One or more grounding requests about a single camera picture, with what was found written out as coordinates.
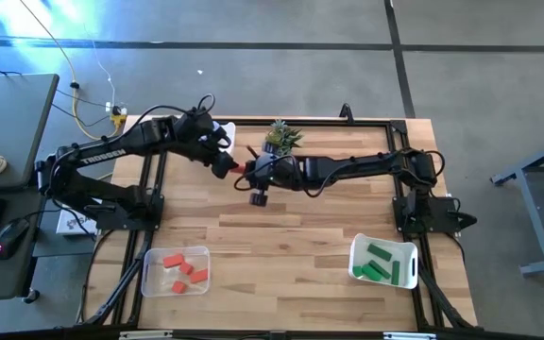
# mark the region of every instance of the plastic bin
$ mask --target plastic bin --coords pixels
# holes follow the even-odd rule
[[[163,258],[176,254],[184,255],[184,261],[191,264],[195,268],[194,271],[206,268],[209,273],[207,280],[192,284],[189,276],[179,271],[179,266],[171,268],[162,266]],[[205,246],[152,248],[144,256],[141,290],[142,295],[147,298],[201,295],[209,290],[210,279],[211,258]],[[183,294],[176,294],[171,290],[175,281],[182,281],[188,285]]]
[[[379,257],[368,252],[368,245],[373,244],[377,247],[384,249],[392,254],[392,259],[384,261]],[[392,262],[400,262],[400,274],[398,285],[393,285],[390,279],[381,279],[379,281],[369,280],[367,277],[357,278],[352,272],[354,265],[365,265],[369,261],[375,260],[383,269],[388,273],[392,272]],[[378,284],[390,285],[393,287],[413,289],[417,286],[417,246],[411,242],[393,242],[382,239],[376,239],[368,237],[362,233],[359,233],[354,237],[354,241],[351,243],[351,249],[349,250],[349,268],[348,273],[351,277],[360,281],[368,281]]]

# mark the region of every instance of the computer mouse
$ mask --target computer mouse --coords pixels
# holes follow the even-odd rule
[[[12,220],[0,230],[0,260],[7,260],[14,255],[25,238],[30,227],[24,218]]]

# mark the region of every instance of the succulent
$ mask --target succulent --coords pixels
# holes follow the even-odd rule
[[[303,137],[300,129],[287,126],[281,119],[272,123],[272,130],[265,136],[265,141],[278,148],[279,156],[290,155],[291,149],[300,147],[298,141]]]

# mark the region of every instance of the gray desk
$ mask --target gray desk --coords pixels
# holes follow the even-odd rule
[[[7,89],[0,92],[0,102],[7,101],[7,107],[16,108],[16,110],[0,111],[0,135],[5,135],[3,140],[7,141],[0,144],[0,154],[13,160],[16,169],[32,167],[35,161],[35,152],[43,133],[44,123],[58,80],[57,75],[0,76],[0,88]],[[4,97],[2,94],[9,93],[10,89],[13,89],[14,95]],[[21,116],[23,119],[12,119],[12,115]],[[25,141],[25,144],[18,144],[17,141],[20,140]],[[15,152],[24,156],[18,157]],[[19,183],[18,181],[9,181],[8,177],[2,179],[6,184]],[[11,219],[42,209],[44,203],[44,199],[39,195],[37,189],[28,183],[15,190],[0,190],[0,198],[6,201],[0,226],[5,225]],[[19,249],[10,259],[0,261],[0,299],[13,298],[23,295],[27,291],[26,283],[30,283],[36,263],[32,251],[39,219],[39,216],[31,217],[28,235],[23,239]]]

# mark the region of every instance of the wooden tabletop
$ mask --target wooden tabletop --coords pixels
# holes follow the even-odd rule
[[[127,127],[133,122],[135,117],[129,117]],[[410,119],[407,127],[412,147],[436,150],[430,120]],[[239,163],[250,159],[246,146],[259,149],[268,130],[237,127],[234,159]],[[385,132],[377,127],[304,127],[303,134],[297,155],[345,158],[388,151]],[[118,159],[112,182],[137,184],[141,168],[139,157]],[[152,247],[207,247],[212,256],[211,287],[202,296],[145,297],[140,328],[417,328],[409,290],[348,276],[349,246],[357,233],[402,241],[391,208],[391,177],[340,181],[319,198],[271,189],[265,208],[249,205],[249,192],[233,190],[235,179],[233,174],[218,179],[200,163],[169,155],[165,208]],[[434,193],[446,193],[442,176]],[[100,248],[89,280],[87,316],[94,314],[118,282],[127,238],[127,232],[116,231]],[[443,234],[430,234],[429,239],[439,286],[464,319],[476,324],[459,248]],[[431,322],[429,295],[422,283],[420,286]],[[133,297],[133,287],[129,287],[129,297]],[[124,319],[131,298],[127,300]]]

